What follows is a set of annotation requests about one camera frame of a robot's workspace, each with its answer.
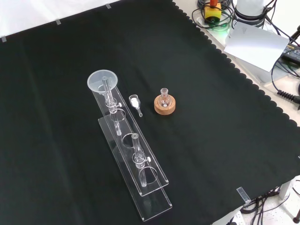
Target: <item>acrylic ring holder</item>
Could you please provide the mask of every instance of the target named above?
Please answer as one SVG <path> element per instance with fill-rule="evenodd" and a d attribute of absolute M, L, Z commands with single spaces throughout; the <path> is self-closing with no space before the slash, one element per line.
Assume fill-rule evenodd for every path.
<path fill-rule="evenodd" d="M 143 221 L 172 204 L 163 187 L 169 184 L 145 137 L 116 87 L 118 78 L 99 70 L 88 78 L 88 87 L 100 107 L 98 120 Z"/>

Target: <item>white table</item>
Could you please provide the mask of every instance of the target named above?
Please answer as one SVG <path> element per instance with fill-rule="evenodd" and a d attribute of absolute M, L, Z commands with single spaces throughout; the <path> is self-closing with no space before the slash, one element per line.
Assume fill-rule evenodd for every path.
<path fill-rule="evenodd" d="M 187 15 L 190 18 L 192 17 L 192 11 L 198 8 L 197 0 L 173 0 L 173 1 L 176 3 L 179 9 L 187 13 Z M 293 8 L 291 9 L 289 9 L 289 7 L 287 6 L 286 1 L 278 0 L 275 15 L 272 20 L 275 25 L 277 25 L 288 35 L 292 35 L 297 30 L 297 27 L 300 25 L 300 20 L 299 18 L 297 18 L 299 14 L 296 12 L 297 9 L 300 8 L 300 1 L 292 0 L 290 1 L 290 4 L 293 5 Z M 212 41 L 212 43 L 222 51 L 222 53 L 225 53 L 224 48 L 225 48 L 226 35 L 224 35 L 223 32 L 215 32 L 215 31 L 208 32 L 206 29 L 202 29 L 202 31 L 205 33 L 206 36 L 208 36 L 208 38 Z M 249 67 L 249 65 L 243 62 L 242 60 L 237 59 L 234 56 L 229 55 L 227 53 L 225 54 L 227 55 L 228 58 L 232 60 L 232 63 L 235 64 L 236 68 L 238 68 L 242 73 L 244 73 L 248 79 L 251 79 L 254 84 L 258 85 L 259 89 L 263 90 L 266 95 L 270 96 L 271 100 L 276 102 L 277 106 L 280 107 L 284 113 L 289 115 L 290 119 L 294 120 L 298 126 L 300 126 L 300 111 L 297 110 L 298 105 L 289 102 L 283 99 L 282 97 L 278 96 L 277 91 L 273 87 L 272 83 L 269 83 L 267 85 L 260 83 L 259 80 L 256 79 L 257 76 L 253 74 L 253 73 L 266 73 L 265 71 L 259 68 L 253 69 L 252 67 Z M 275 84 L 279 89 L 283 91 L 289 92 L 290 94 L 293 95 L 298 95 L 297 90 L 300 84 L 300 79 L 294 78 L 291 75 L 287 75 L 284 78 L 275 81 Z M 286 198 L 292 185 L 293 185 L 292 181 L 282 185 L 281 188 L 282 191 L 280 193 L 280 197 L 282 199 Z M 220 220 L 216 221 L 215 223 L 213 223 L 213 225 L 225 225 L 240 209 L 241 207 L 229 213 L 228 215 L 221 218 Z"/>

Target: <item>electrical cable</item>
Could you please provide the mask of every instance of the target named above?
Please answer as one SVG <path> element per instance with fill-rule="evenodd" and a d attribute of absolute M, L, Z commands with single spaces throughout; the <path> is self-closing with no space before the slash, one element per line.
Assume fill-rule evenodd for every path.
<path fill-rule="evenodd" d="M 280 187 L 276 187 L 275 189 L 267 192 L 266 194 L 252 200 L 248 205 L 242 207 L 242 209 L 240 210 L 241 213 L 243 214 L 250 214 L 250 213 L 253 213 L 255 212 L 252 220 L 251 220 L 251 225 L 254 225 L 254 222 L 255 222 L 255 219 L 256 217 L 258 216 L 258 221 L 257 221 L 257 224 L 259 224 L 259 222 L 261 222 L 261 225 L 263 224 L 263 213 L 266 212 L 263 210 L 263 207 L 267 201 L 267 199 L 269 197 L 273 197 L 273 196 L 276 196 L 280 193 Z M 246 209 L 248 208 L 249 206 L 255 204 L 255 207 L 253 209 Z"/>
<path fill-rule="evenodd" d="M 204 4 L 201 5 L 200 8 L 197 8 L 197 9 L 195 9 L 195 10 L 192 12 L 192 20 L 193 20 L 193 22 L 194 22 L 198 27 L 204 28 L 204 29 L 213 29 L 213 28 L 226 27 L 226 26 L 228 26 L 228 25 L 230 24 L 230 22 L 232 21 L 233 10 L 232 10 L 229 6 L 223 5 L 223 7 L 225 7 L 225 9 L 228 9 L 228 12 L 229 12 L 229 13 L 228 13 L 228 12 L 226 12 L 225 10 L 223 10 L 223 9 L 221 9 L 221 8 L 218 8 L 218 7 L 216 7 L 216 6 L 210 6 L 209 4 L 210 4 L 209 2 L 204 3 Z M 203 14 L 203 11 L 204 11 L 204 8 L 205 8 L 205 7 L 210 7 L 210 8 L 216 8 L 216 9 L 219 9 L 223 14 L 227 15 L 227 17 L 226 17 L 225 19 L 219 21 L 218 23 L 209 21 L 209 20 L 205 19 L 204 14 Z M 208 26 L 202 26 L 202 25 L 199 24 L 197 21 L 195 21 L 195 19 L 194 19 L 194 13 L 195 13 L 196 11 L 198 11 L 198 10 L 200 10 L 201 15 L 202 15 L 204 21 L 205 21 L 206 23 L 209 24 Z"/>
<path fill-rule="evenodd" d="M 231 6 L 234 9 L 234 12 L 238 17 L 240 17 L 243 20 L 248 20 L 248 21 L 255 21 L 255 20 L 261 20 L 267 16 L 267 13 L 270 12 L 273 8 L 275 8 L 277 3 L 277 0 L 271 0 L 263 9 L 262 13 L 260 15 L 255 15 L 255 16 L 248 16 L 245 14 L 240 13 L 237 8 L 233 4 L 233 0 L 231 0 Z"/>
<path fill-rule="evenodd" d="M 297 77 L 300 77 L 299 74 L 291 67 L 290 64 L 287 64 L 287 67 L 289 67 L 289 69 L 290 69 L 292 72 L 294 72 L 295 75 L 296 75 Z"/>
<path fill-rule="evenodd" d="M 273 16 L 275 14 L 275 9 L 276 9 L 276 4 L 275 4 L 274 9 L 273 9 L 273 14 L 272 14 L 272 17 L 271 17 L 271 21 L 273 20 Z"/>
<path fill-rule="evenodd" d="M 275 30 L 278 30 L 278 31 L 280 31 L 281 33 L 283 33 L 284 35 L 286 35 L 286 36 L 290 39 L 291 42 L 294 42 L 296 45 L 298 45 L 298 46 L 300 47 L 300 45 L 297 43 L 297 41 L 296 41 L 294 38 L 292 38 L 291 36 L 287 35 L 287 34 L 284 33 L 280 28 L 278 28 L 278 26 L 276 26 L 276 25 L 271 21 L 271 19 L 270 19 L 268 16 L 266 16 L 266 20 L 267 20 L 267 21 L 275 28 Z"/>
<path fill-rule="evenodd" d="M 290 75 L 293 75 L 293 76 L 295 76 L 295 77 L 297 77 L 297 78 L 300 78 L 300 76 L 299 76 L 299 74 L 298 73 L 296 73 L 295 71 L 295 74 L 293 74 L 291 71 L 289 71 L 284 65 L 282 65 L 282 63 L 280 62 L 280 61 L 278 61 L 278 64 L 279 65 L 281 65 L 281 67 L 279 67 L 278 65 L 275 65 L 276 67 L 278 67 L 279 69 L 281 69 L 281 70 L 285 70 L 287 73 L 289 73 Z"/>
<path fill-rule="evenodd" d="M 292 52 L 292 51 L 295 51 L 295 50 L 298 50 L 298 49 L 300 49 L 300 48 L 295 48 L 295 49 L 289 50 L 289 51 L 287 51 L 287 52 L 285 52 L 285 53 L 283 53 L 283 54 L 288 54 L 288 53 L 290 53 L 290 52 Z M 285 97 L 285 98 L 287 98 L 287 99 L 289 99 L 289 100 L 292 100 L 292 101 L 295 102 L 295 103 L 300 104 L 300 97 L 299 97 L 299 96 L 294 96 L 294 95 L 291 95 L 291 94 L 289 94 L 289 93 L 287 93 L 287 92 L 284 92 L 284 91 L 282 91 L 282 90 L 279 90 L 279 89 L 276 87 L 275 83 L 274 83 L 274 80 L 273 80 L 273 71 L 274 71 L 274 67 L 275 67 L 276 63 L 278 63 L 278 61 L 279 61 L 279 59 L 281 58 L 281 56 L 276 60 L 274 66 L 273 66 L 273 68 L 272 68 L 272 70 L 271 70 L 272 84 L 273 84 L 274 88 L 277 90 L 277 94 L 278 94 L 278 95 L 281 95 L 281 96 L 283 96 L 283 97 Z"/>
<path fill-rule="evenodd" d="M 288 196 L 282 203 L 280 203 L 278 206 L 276 206 L 275 208 L 270 209 L 270 210 L 266 210 L 266 211 L 263 211 L 263 212 L 269 212 L 269 211 L 271 211 L 271 210 L 277 209 L 279 206 L 281 206 L 283 203 L 285 203 L 285 202 L 289 199 L 290 195 L 291 195 L 291 194 L 289 194 L 289 196 Z"/>

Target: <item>black cloth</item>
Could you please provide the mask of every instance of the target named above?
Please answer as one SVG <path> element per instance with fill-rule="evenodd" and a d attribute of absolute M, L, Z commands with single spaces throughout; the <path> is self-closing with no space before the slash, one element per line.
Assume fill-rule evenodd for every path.
<path fill-rule="evenodd" d="M 170 184 L 147 222 L 209 225 L 299 174 L 299 129 L 170 0 L 122 0 L 0 44 L 0 220 L 6 225 L 142 224 L 87 87 L 116 73 Z M 170 116 L 154 111 L 167 87 Z"/>

